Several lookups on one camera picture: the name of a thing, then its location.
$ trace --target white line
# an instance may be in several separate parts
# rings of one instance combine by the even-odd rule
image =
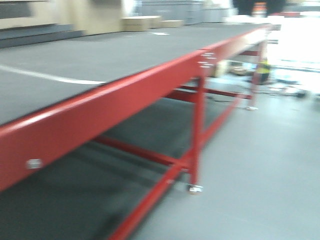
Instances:
[[[22,69],[19,69],[19,68],[6,66],[6,65],[3,65],[3,64],[0,64],[0,70],[6,71],[6,72],[10,72],[10,73],[15,73],[15,74],[27,75],[27,76],[31,76],[31,77],[35,77],[35,78],[40,78],[40,79],[47,79],[47,80],[51,80],[51,81],[69,83],[69,84],[96,85],[96,84],[105,83],[104,81],[79,80],[79,79],[74,79],[74,78],[68,78],[68,77],[45,74],[45,73],[36,72],[36,71],[22,70]]]

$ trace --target wall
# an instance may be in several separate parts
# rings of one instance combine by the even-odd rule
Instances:
[[[86,35],[122,31],[121,0],[56,0],[59,22]]]
[[[27,1],[27,6],[31,11],[31,16],[13,17],[0,19],[0,29],[20,28],[37,25],[54,24],[57,22],[54,11],[52,10],[52,2],[49,0]],[[1,5],[10,4],[0,0]]]

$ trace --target gray table surface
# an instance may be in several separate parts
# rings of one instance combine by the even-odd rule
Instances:
[[[258,27],[203,23],[0,49],[0,125]],[[103,83],[68,83],[42,75]]]

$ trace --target person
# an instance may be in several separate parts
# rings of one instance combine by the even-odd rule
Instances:
[[[263,85],[269,79],[271,66],[268,63],[268,59],[264,58],[261,62],[258,63],[256,72],[259,74],[259,82],[257,84]]]
[[[238,15],[253,15],[253,9],[255,3],[266,3],[265,17],[274,13],[280,13],[283,11],[286,0],[232,0],[233,6],[238,9]]]

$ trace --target workshop floor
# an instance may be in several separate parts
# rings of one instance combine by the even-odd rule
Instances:
[[[259,94],[257,107],[205,147],[204,192],[181,176],[131,240],[320,239],[320,101]]]

